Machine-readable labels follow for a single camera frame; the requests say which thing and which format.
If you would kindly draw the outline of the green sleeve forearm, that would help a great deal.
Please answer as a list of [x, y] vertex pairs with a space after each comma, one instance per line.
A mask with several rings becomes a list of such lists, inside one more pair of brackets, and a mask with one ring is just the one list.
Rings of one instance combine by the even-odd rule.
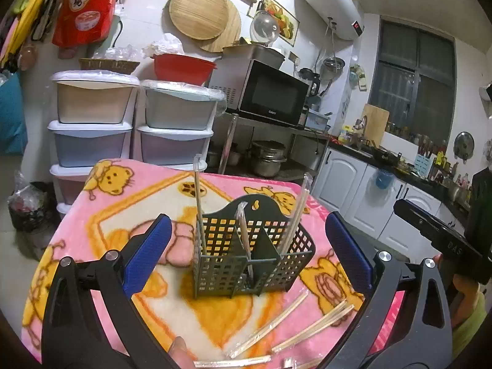
[[467, 347], [487, 316], [484, 294], [478, 293], [473, 313], [452, 331], [452, 359], [455, 359]]

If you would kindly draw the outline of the right hand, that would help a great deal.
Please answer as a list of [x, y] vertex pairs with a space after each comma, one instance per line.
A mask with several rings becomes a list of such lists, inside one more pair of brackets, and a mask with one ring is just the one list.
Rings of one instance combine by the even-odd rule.
[[474, 313], [479, 302], [479, 283], [459, 274], [458, 266], [442, 254], [433, 257], [450, 304], [452, 328], [459, 327]]

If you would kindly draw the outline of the left hand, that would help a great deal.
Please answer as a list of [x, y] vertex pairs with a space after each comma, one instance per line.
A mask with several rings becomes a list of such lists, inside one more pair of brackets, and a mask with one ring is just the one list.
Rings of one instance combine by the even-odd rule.
[[196, 366], [192, 357], [188, 354], [187, 345], [184, 339], [177, 336], [168, 351], [168, 354], [181, 369], [195, 369]]

